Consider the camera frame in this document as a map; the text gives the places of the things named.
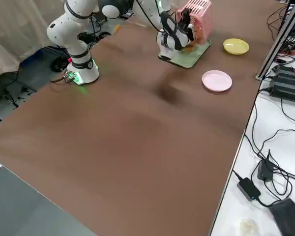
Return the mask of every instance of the pink basket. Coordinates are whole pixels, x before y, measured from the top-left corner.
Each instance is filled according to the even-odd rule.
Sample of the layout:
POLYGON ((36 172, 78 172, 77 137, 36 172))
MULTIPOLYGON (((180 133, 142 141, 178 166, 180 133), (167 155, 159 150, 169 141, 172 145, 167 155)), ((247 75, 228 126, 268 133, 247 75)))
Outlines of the pink basket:
POLYGON ((205 44, 213 30, 212 3, 209 0, 189 0, 187 4, 177 11, 177 20, 181 19, 183 9, 191 9, 191 23, 194 26, 196 40, 199 44, 205 44))

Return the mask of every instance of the electronic device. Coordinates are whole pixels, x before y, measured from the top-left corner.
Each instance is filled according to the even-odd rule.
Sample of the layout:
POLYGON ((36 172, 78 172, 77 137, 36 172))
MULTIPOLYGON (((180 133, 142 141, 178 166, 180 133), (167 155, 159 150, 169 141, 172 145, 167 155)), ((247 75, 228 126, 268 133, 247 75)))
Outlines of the electronic device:
POLYGON ((247 200, 253 201, 260 197, 261 193, 249 178, 242 178, 237 187, 243 193, 247 200))
POLYGON ((269 209, 282 236, 295 236, 295 203, 287 198, 269 209))
POLYGON ((262 160, 258 164, 258 179, 269 182, 273 180, 273 171, 274 171, 274 165, 269 159, 262 160))
POLYGON ((295 73, 293 68, 277 65, 270 82, 270 96, 284 98, 295 102, 295 73))

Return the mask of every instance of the black power adapter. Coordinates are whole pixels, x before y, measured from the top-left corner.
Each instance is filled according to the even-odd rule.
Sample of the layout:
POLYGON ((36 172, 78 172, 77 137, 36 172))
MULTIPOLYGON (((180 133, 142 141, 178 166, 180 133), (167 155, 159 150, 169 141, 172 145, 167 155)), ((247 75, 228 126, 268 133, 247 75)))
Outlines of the black power adapter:
POLYGON ((237 187, 240 189, 243 195, 247 198, 247 200, 253 201, 258 199, 261 193, 259 189, 254 185, 254 183, 247 177, 246 178, 240 177, 239 174, 237 174, 234 170, 233 172, 239 179, 237 187))
POLYGON ((259 163, 257 177, 262 181, 269 182, 273 180, 273 171, 274 165, 271 161, 269 161, 269 158, 267 157, 267 159, 262 160, 259 163))

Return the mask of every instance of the white curtain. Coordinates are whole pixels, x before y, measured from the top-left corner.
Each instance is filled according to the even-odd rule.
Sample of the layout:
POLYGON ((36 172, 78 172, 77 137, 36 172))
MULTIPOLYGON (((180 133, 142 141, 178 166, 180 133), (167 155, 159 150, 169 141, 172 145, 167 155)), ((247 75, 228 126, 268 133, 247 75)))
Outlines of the white curtain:
POLYGON ((63 0, 0 0, 0 74, 51 45, 46 29, 63 13, 63 0))

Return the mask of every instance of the green mat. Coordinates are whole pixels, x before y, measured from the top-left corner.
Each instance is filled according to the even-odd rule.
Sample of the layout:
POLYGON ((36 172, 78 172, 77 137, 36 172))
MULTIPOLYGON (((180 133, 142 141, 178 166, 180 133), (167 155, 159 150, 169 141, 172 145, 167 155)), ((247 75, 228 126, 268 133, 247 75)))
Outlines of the green mat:
POLYGON ((195 46, 195 49, 192 52, 186 53, 186 52, 180 51, 173 57, 173 59, 169 60, 168 62, 173 63, 175 65, 179 65, 184 68, 191 68, 197 62, 197 60, 202 56, 202 54, 208 49, 210 45, 211 45, 210 40, 208 40, 203 45, 197 44, 195 46))

